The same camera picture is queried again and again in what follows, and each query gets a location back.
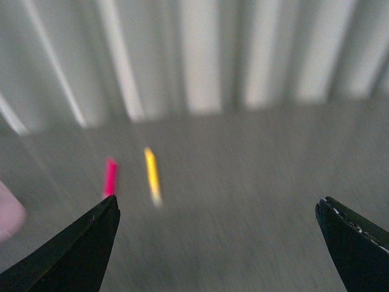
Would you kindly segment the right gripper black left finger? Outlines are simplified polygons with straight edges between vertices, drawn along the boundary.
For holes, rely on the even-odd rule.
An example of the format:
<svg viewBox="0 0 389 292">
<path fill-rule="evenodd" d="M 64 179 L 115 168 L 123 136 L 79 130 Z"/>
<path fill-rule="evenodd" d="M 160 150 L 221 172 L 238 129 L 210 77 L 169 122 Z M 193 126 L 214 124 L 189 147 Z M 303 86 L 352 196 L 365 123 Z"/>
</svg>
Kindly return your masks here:
<svg viewBox="0 0 389 292">
<path fill-rule="evenodd" d="M 120 221 L 111 195 L 1 273 L 1 291 L 99 291 Z"/>
</svg>

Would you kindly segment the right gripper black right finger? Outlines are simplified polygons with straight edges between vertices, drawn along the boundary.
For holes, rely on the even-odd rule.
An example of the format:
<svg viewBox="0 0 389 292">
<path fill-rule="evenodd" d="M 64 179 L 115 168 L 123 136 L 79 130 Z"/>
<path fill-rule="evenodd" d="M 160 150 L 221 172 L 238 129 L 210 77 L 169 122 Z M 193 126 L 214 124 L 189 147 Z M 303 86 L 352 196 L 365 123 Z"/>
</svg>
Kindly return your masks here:
<svg viewBox="0 0 389 292">
<path fill-rule="evenodd" d="M 388 231 L 329 196 L 315 216 L 346 290 L 388 291 Z"/>
</svg>

